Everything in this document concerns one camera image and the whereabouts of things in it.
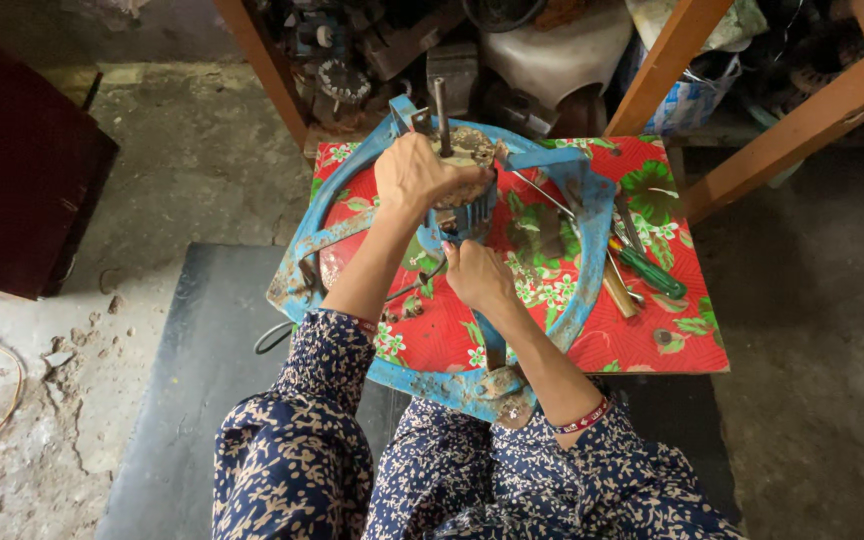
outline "concrete floor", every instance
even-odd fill
[[[251,69],[105,71],[92,115],[122,152],[76,267],[54,299],[0,300],[29,375],[0,434],[0,538],[92,536],[187,243],[284,244],[306,207],[310,171]],[[693,232],[748,533],[864,537],[864,151],[820,153]],[[0,411],[14,377],[0,357]]]

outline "screwdriver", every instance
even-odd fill
[[[682,300],[686,296],[686,292],[689,291],[681,281],[673,276],[669,276],[668,272],[663,270],[661,266],[655,264],[638,251],[622,247],[612,238],[608,239],[608,247],[618,251],[618,260],[631,266],[632,271],[645,280],[646,284],[649,284],[653,289],[658,290],[672,300]]]

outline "hand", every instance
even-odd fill
[[[442,242],[441,247],[448,258],[445,278],[466,306],[489,320],[522,306],[512,269],[492,248],[473,240],[463,241],[459,248],[450,242]]]
[[[462,184],[486,184],[489,169],[457,167],[441,161],[425,135],[402,135],[375,162],[375,189],[380,210],[403,211],[422,219],[433,203]]]

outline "patterned dress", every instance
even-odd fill
[[[354,317],[305,316],[216,436],[213,538],[741,538],[618,400],[562,449],[542,411],[505,429],[414,398],[374,482],[354,415],[375,352]]]

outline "blue metal bracket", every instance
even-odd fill
[[[438,124],[438,118],[429,115],[425,109],[416,109],[405,96],[390,100],[389,105],[391,113],[318,190],[271,281],[266,297],[294,322],[300,322],[306,312],[317,308],[325,299],[318,251],[365,231],[372,224],[374,215],[362,212],[342,223],[323,228],[336,195],[356,174],[371,166],[396,137],[411,131],[416,123]],[[509,153],[499,162],[505,170],[537,166],[572,201],[571,210],[576,215],[582,242],[578,283],[575,295],[565,311],[547,332],[558,349],[569,350],[589,318],[602,284],[616,185],[594,173],[590,169],[589,158],[578,148],[548,150],[507,129],[462,120],[450,120],[450,124],[480,130],[492,142],[503,141]],[[483,328],[483,337],[488,342],[490,338],[485,336],[485,330]],[[496,339],[501,339],[497,332],[491,336],[491,340],[498,347]],[[435,400],[476,418],[499,422],[510,428],[524,426],[536,402],[535,394],[525,384],[516,365],[461,373],[431,373],[415,371],[377,358],[368,370],[368,377],[379,384]]]

